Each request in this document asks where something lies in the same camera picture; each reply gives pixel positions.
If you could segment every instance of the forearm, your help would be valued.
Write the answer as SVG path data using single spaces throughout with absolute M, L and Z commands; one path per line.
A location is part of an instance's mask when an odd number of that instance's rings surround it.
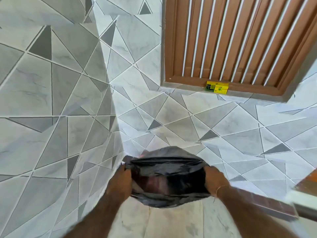
M 296 237 L 292 232 L 264 214 L 258 207 L 246 202 L 233 188 L 221 187 L 217 196 L 230 212 L 243 238 Z
M 96 207 L 64 238 L 106 238 L 122 199 L 104 195 Z

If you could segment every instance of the wooden panel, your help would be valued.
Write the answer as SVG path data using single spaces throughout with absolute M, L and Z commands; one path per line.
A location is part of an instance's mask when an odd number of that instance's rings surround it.
M 211 66 L 215 57 L 216 44 L 220 34 L 221 23 L 223 18 L 225 18 L 224 28 L 220 36 L 219 48 L 216 54 L 215 65 L 212 72 L 212 80 L 219 80 L 241 0 L 229 1 L 226 16 L 224 16 L 224 10 L 227 0 L 216 0 L 215 11 L 212 18 L 211 34 L 208 40 L 206 40 L 207 30 L 214 0 L 204 0 L 194 73 L 192 77 L 193 80 L 188 80 L 188 78 L 191 76 L 196 32 L 198 28 L 198 19 L 202 0 L 192 0 L 188 48 L 183 79 L 181 76 L 183 71 L 189 0 L 166 1 L 166 81 L 172 82 L 173 80 L 174 82 L 177 81 L 184 84 L 188 84 L 188 82 L 190 82 L 192 85 L 205 86 L 205 83 L 202 83 L 207 81 L 207 78 L 211 72 Z M 252 85 L 252 80 L 261 60 L 263 59 L 264 52 L 268 47 L 268 43 L 270 42 L 272 34 L 287 1 L 288 0 L 274 0 L 272 9 L 268 14 L 266 22 L 264 23 L 264 17 L 267 14 L 271 0 L 259 0 L 259 5 L 256 8 L 256 15 L 253 19 L 251 19 L 251 13 L 255 8 L 256 0 L 244 0 L 241 14 L 237 23 L 236 32 L 234 33 L 232 45 L 229 50 L 228 60 L 224 68 L 222 81 L 226 82 L 231 80 L 231 76 L 238 61 L 238 55 L 245 35 L 247 35 L 247 42 L 243 48 L 243 54 L 239 61 L 238 69 L 233 80 L 233 83 L 235 84 L 231 83 L 229 85 L 229 89 L 248 90 L 248 92 L 265 93 L 270 95 L 282 95 L 291 80 L 294 78 L 299 66 L 308 53 L 309 48 L 314 44 L 317 38 L 317 0 L 308 0 L 303 13 L 295 25 L 295 28 L 273 69 L 267 85 L 263 87 L 264 81 L 270 72 L 270 69 L 276 59 L 277 54 L 279 53 L 287 33 L 289 32 L 291 25 L 304 2 L 304 0 L 290 1 L 284 18 L 273 39 L 272 45 L 268 49 L 263 64 L 259 69 L 260 71 L 254 83 L 255 85 Z M 246 34 L 249 22 L 251 22 L 251 30 Z M 263 23 L 265 24 L 263 26 L 263 32 L 260 35 L 254 55 L 252 58 L 250 58 L 252 49 L 255 46 L 257 36 Z M 207 52 L 205 62 L 202 63 L 206 41 Z M 245 72 L 249 59 L 250 64 L 243 85 L 241 86 L 242 88 L 239 88 L 239 83 Z M 202 67 L 203 79 L 199 79 L 200 70 Z

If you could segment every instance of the hand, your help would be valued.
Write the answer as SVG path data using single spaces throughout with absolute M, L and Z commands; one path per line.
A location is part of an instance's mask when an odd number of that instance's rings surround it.
M 226 177 L 224 177 L 224 174 L 220 172 L 216 167 L 205 166 L 204 170 L 206 173 L 205 187 L 212 196 L 217 196 L 217 190 L 220 187 L 230 187 L 229 181 L 226 179 Z
M 109 180 L 106 194 L 114 196 L 115 199 L 124 202 L 132 192 L 131 170 L 126 169 L 125 165 L 121 165 L 113 177 Z

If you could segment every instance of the bracelet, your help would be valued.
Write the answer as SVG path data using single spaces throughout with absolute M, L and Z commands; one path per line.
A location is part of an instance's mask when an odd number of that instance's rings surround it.
M 228 186 L 228 185 L 219 186 L 219 187 L 217 188 L 217 190 L 216 190 L 216 197 L 218 197 L 218 196 L 217 196 L 217 192 L 218 192 L 218 190 L 219 190 L 221 187 L 229 187 L 229 186 Z

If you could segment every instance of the person's right hand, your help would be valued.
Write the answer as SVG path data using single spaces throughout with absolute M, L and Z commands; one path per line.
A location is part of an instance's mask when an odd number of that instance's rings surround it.
M 220 187 L 230 187 L 229 181 L 226 179 L 226 177 L 224 177 L 224 174 L 220 172 L 216 167 L 205 166 L 204 170 L 206 173 L 205 187 L 212 196 L 216 197 L 217 190 Z

